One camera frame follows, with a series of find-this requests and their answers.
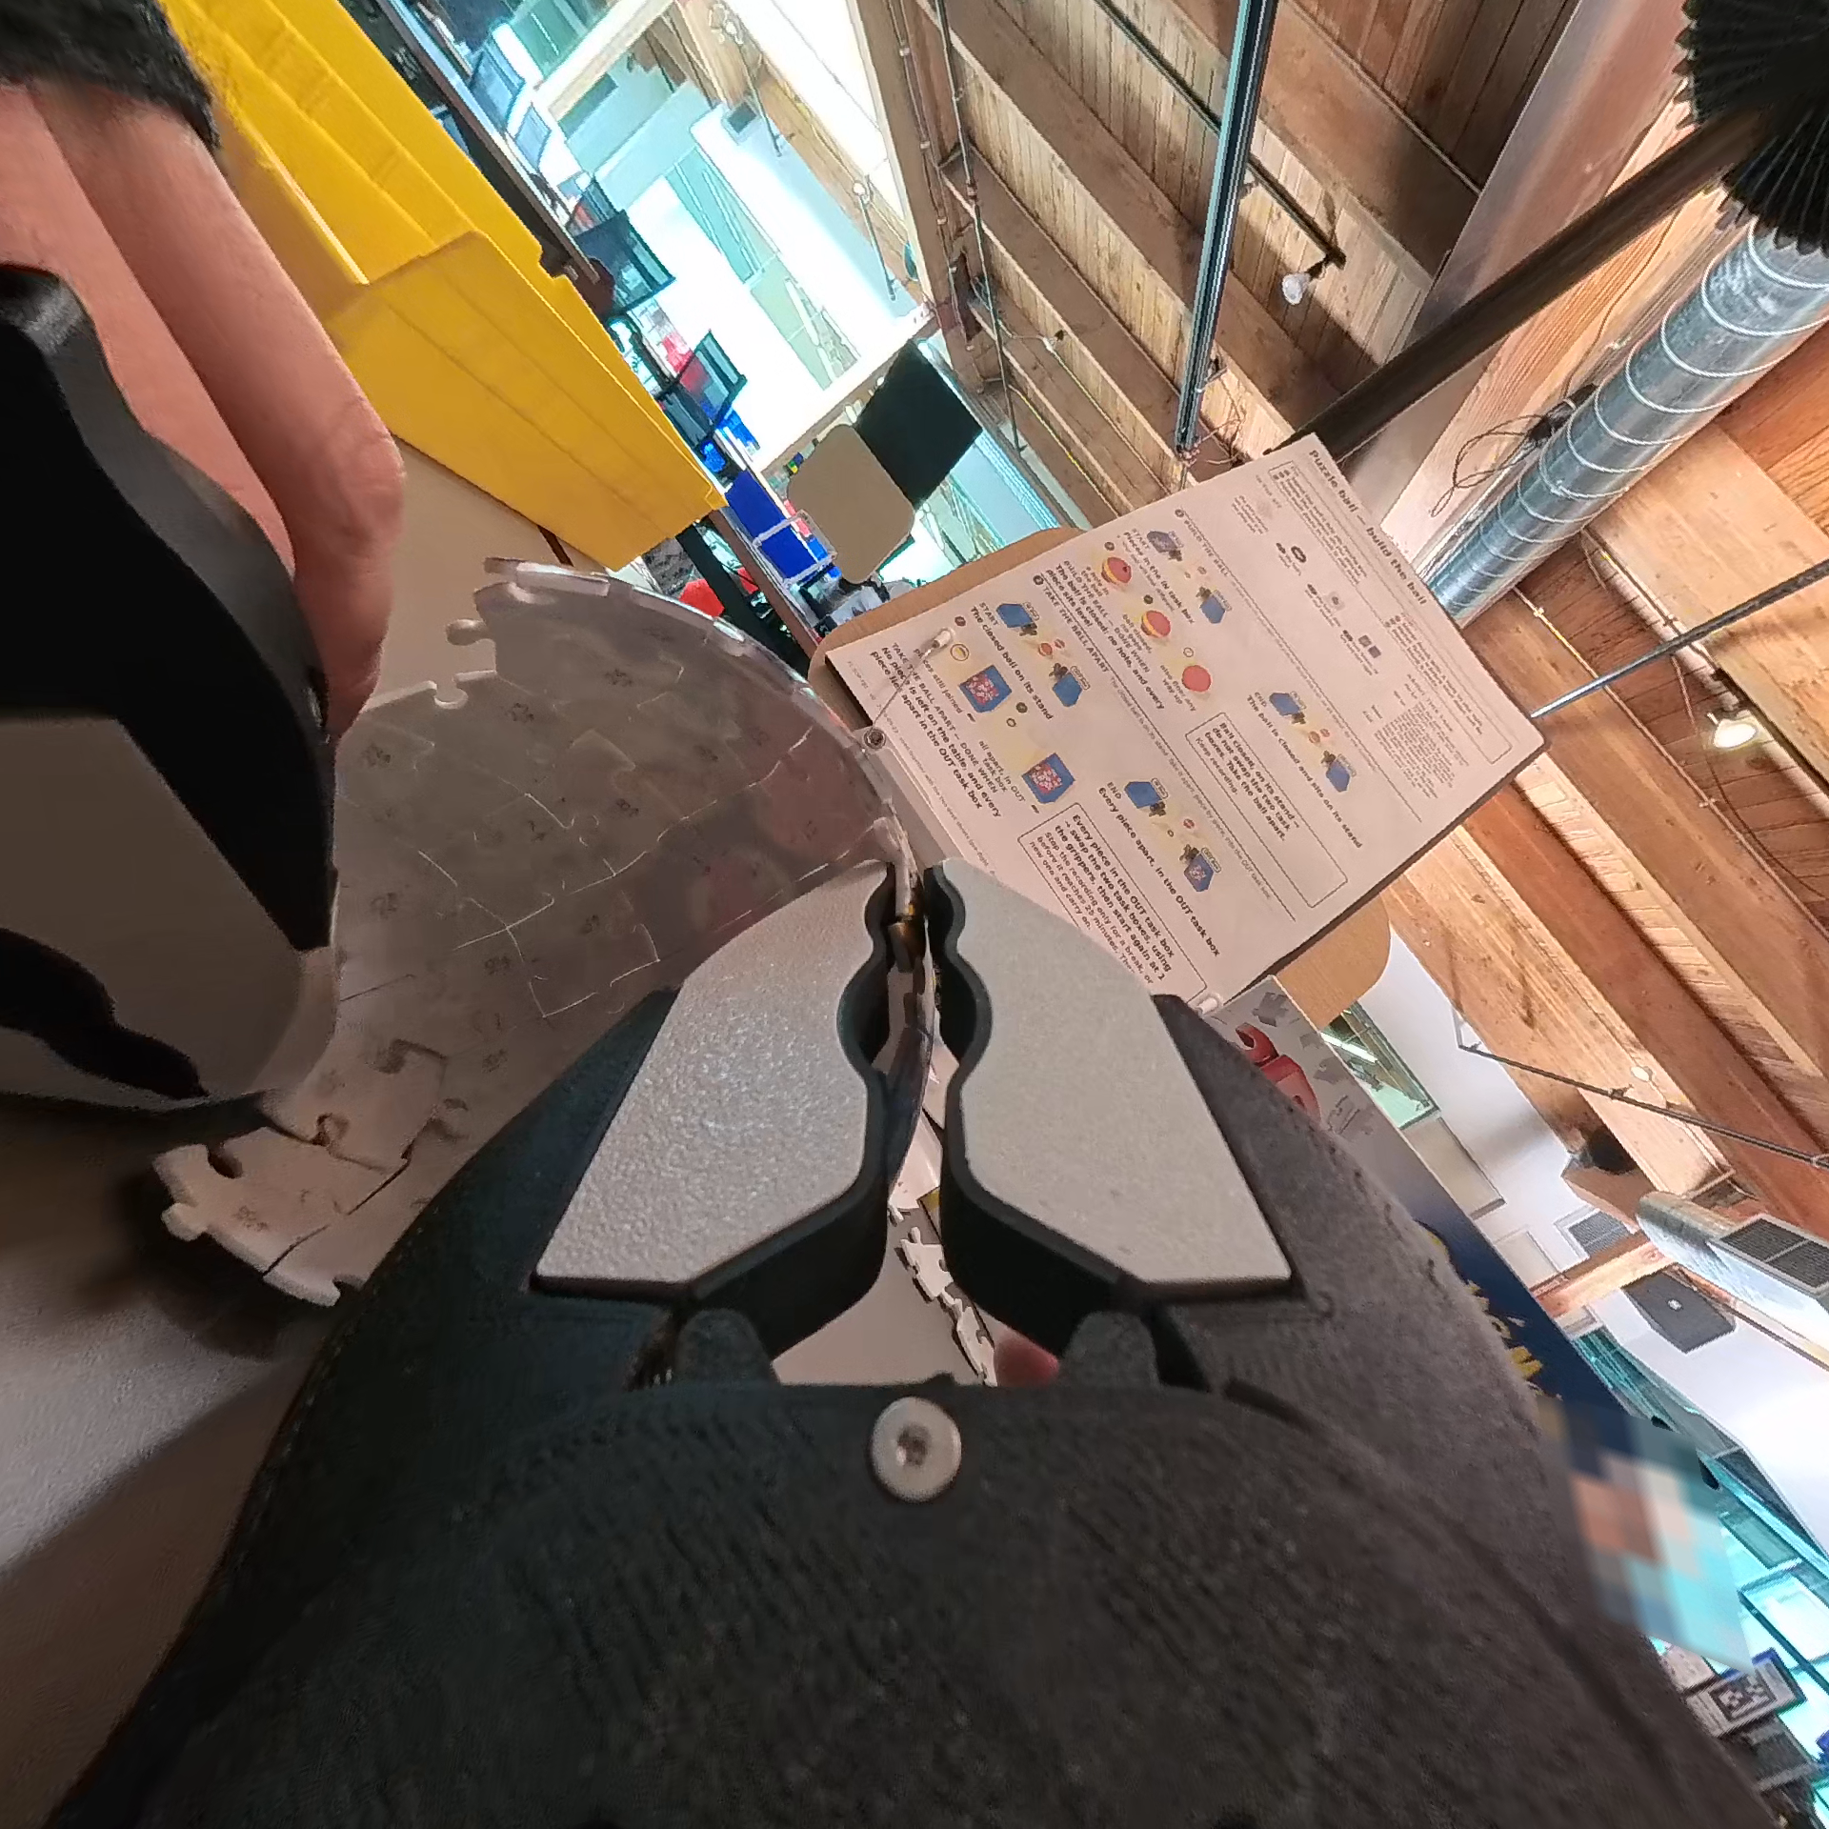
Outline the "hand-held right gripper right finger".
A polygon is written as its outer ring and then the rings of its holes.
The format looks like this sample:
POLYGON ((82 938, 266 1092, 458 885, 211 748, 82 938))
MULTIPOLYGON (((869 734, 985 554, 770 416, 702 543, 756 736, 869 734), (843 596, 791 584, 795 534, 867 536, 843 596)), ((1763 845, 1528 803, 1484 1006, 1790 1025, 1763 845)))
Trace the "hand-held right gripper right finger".
POLYGON ((928 871, 923 917, 962 1290, 1055 1357, 1090 1314, 1287 1293, 1294 1266, 1146 982, 967 860, 928 871))

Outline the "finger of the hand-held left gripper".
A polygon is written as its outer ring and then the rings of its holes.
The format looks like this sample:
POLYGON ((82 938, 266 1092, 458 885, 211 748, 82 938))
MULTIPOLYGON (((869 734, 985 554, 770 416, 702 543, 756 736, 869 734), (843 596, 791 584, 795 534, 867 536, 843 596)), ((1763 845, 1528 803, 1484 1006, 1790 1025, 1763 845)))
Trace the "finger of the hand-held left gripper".
MULTIPOLYGON (((9 716, 3 736, 3 1001, 110 1027, 119 1004, 238 1001, 266 1012, 250 1091, 311 1075, 335 1029, 329 945, 297 946, 128 734, 97 716, 9 716)), ((110 1029, 70 1061, 159 1091, 192 1065, 110 1029)))
POLYGON ((110 1027, 76 1022, 71 1012, 4 1008, 3 1091, 40 1100, 64 1100, 144 1112, 184 1112, 220 1103, 250 1091, 266 1059, 266 1012, 238 1001, 180 1000, 165 1008, 119 1004, 110 1027), (86 1055, 89 1042, 105 1042, 105 1061, 119 1048, 108 1032, 146 1037, 190 1062, 197 1084, 192 1091, 163 1091, 119 1080, 101 1069, 66 1059, 53 1040, 76 1042, 86 1055))

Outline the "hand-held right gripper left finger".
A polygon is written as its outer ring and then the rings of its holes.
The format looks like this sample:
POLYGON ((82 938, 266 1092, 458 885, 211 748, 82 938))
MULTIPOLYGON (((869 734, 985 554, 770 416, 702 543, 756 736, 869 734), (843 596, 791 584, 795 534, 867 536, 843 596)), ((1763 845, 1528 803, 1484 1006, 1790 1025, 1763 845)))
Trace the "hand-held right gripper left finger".
POLYGON ((894 863, 857 863, 684 979, 538 1289, 731 1311, 772 1357, 869 1293, 929 1071, 905 890, 894 863))

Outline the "partly built puzzle ball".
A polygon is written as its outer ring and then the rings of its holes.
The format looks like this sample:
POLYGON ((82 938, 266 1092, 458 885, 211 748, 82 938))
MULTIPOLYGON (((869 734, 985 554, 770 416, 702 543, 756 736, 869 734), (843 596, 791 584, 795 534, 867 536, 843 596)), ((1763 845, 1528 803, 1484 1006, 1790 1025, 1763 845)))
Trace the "partly built puzzle ball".
MULTIPOLYGON (((905 871, 918 918, 882 757, 745 635, 618 581, 502 564, 450 639, 491 661, 378 697, 335 755, 326 1053, 263 1092, 252 1127, 153 1164, 180 1240, 310 1311, 269 1381, 288 1393, 460 1173, 546 1091, 582 1091, 599 1042, 658 1029, 710 953, 857 863, 905 871)), ((533 1270, 612 1100, 590 1100, 582 1164, 557 1162, 559 1196, 535 1200, 533 1270)), ((793 1374, 894 1366, 851 1336, 857 1312, 882 1318, 897 1177, 877 1281, 781 1354, 793 1374)))

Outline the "blue puzzle box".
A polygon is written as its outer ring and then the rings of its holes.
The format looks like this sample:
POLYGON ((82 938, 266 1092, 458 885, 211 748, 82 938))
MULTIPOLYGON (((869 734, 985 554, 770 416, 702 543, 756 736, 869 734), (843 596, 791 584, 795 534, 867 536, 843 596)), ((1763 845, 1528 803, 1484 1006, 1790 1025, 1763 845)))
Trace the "blue puzzle box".
POLYGON ((1586 1357, 1545 1314, 1451 1190, 1384 1116, 1320 1027, 1265 977, 1236 998, 1201 992, 1195 1012, 1232 1040, 1320 1130, 1339 1143, 1384 1196, 1425 1228, 1474 1293, 1500 1348, 1526 1385, 1575 1415, 1570 1441, 1626 1455, 1637 1418, 1623 1409, 1586 1357))

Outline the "person's left hand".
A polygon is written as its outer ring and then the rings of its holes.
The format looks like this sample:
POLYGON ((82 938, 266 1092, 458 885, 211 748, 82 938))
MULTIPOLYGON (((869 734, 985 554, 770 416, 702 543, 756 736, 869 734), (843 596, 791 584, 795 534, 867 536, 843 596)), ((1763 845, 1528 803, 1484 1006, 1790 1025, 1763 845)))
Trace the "person's left hand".
POLYGON ((132 416, 288 564, 342 736, 394 605, 394 437, 214 152, 151 103, 7 82, 3 253, 76 293, 132 416))

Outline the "yellow storage bin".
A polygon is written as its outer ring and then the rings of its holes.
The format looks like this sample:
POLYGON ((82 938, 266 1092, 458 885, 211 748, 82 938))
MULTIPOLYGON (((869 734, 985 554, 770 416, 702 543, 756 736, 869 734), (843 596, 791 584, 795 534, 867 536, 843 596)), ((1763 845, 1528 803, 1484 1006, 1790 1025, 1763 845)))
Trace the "yellow storage bin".
POLYGON ((621 565, 722 504, 575 282, 332 3, 172 3, 230 183, 404 445, 621 565))

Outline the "grey rounded board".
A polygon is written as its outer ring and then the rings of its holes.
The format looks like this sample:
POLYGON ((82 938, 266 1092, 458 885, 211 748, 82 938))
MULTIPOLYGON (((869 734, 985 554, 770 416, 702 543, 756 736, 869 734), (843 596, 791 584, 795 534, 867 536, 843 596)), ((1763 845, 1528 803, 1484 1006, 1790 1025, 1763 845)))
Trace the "grey rounded board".
POLYGON ((786 497, 851 584, 877 575, 913 536, 913 502, 850 422, 818 437, 786 478, 786 497))

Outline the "black panel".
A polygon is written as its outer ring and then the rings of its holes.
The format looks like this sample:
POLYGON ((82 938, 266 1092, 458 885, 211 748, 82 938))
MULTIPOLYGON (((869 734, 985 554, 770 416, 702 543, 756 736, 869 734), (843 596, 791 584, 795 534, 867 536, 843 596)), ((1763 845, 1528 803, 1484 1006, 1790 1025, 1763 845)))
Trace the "black panel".
POLYGON ((888 363, 854 428, 913 510, 933 497, 981 430, 970 408, 914 342, 888 363))

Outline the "black white marker tag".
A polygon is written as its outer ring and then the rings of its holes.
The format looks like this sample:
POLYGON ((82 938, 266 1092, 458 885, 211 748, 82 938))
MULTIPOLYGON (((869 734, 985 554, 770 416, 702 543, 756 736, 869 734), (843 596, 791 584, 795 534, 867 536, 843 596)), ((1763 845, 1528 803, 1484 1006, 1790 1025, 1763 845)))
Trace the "black white marker tag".
POLYGON ((1770 1727, 1798 1707, 1802 1694, 1779 1655, 1758 1652, 1748 1667, 1712 1677, 1684 1701, 1712 1737, 1726 1740, 1770 1727))

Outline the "black ceiling pipe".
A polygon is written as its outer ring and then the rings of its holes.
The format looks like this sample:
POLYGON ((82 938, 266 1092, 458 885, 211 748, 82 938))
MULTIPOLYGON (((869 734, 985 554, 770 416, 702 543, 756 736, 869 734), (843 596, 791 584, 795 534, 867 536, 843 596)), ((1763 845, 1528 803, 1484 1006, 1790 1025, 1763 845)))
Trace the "black ceiling pipe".
POLYGON ((1378 366, 1323 408, 1288 442, 1307 437, 1344 459, 1375 437, 1474 356, 1489 353, 1623 247, 1679 210, 1693 193, 1722 183, 1788 126, 1793 104, 1744 106, 1693 128, 1626 185, 1503 271, 1414 345, 1378 366))

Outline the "black pleated lamp shade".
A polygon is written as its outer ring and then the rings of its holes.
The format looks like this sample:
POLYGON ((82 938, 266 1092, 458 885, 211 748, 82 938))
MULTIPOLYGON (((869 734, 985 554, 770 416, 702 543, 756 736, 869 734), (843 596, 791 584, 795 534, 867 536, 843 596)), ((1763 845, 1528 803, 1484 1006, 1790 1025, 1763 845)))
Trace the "black pleated lamp shade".
POLYGON ((1826 5, 1685 3, 1684 80, 1693 124, 1748 120, 1724 177, 1731 205, 1780 243, 1826 247, 1826 5))

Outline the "grey wall unit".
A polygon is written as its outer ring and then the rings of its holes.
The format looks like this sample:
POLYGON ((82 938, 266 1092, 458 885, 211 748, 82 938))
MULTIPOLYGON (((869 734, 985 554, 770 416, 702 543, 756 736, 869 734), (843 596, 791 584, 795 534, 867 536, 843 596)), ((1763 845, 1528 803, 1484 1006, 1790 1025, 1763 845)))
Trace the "grey wall unit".
POLYGON ((1826 1350, 1823 1238, 1763 1211, 1748 1219, 1729 1219, 1666 1192, 1639 1197, 1637 1228, 1674 1265, 1809 1346, 1826 1350))

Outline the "silver ventilation duct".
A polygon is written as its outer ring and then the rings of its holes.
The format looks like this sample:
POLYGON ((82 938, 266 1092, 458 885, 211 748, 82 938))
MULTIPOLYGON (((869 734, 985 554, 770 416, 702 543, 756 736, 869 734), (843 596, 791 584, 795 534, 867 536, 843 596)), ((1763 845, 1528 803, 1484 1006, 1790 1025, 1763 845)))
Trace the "silver ventilation duct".
POLYGON ((1423 572, 1458 623, 1594 522, 1825 325, 1825 243, 1741 231, 1423 572))

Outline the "metal light rail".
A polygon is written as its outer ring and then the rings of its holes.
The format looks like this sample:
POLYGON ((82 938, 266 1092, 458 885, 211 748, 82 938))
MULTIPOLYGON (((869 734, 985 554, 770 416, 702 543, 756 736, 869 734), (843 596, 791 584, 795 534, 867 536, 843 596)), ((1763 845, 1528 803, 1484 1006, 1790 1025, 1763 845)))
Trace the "metal light rail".
POLYGON ((1232 240, 1243 200, 1243 177, 1252 152, 1256 111, 1274 35, 1276 3, 1238 3, 1225 57, 1225 94, 1219 111, 1218 155, 1210 178, 1195 296, 1179 369, 1174 451, 1183 466, 1195 459, 1201 433, 1201 400, 1218 372, 1219 313, 1231 269, 1232 240))

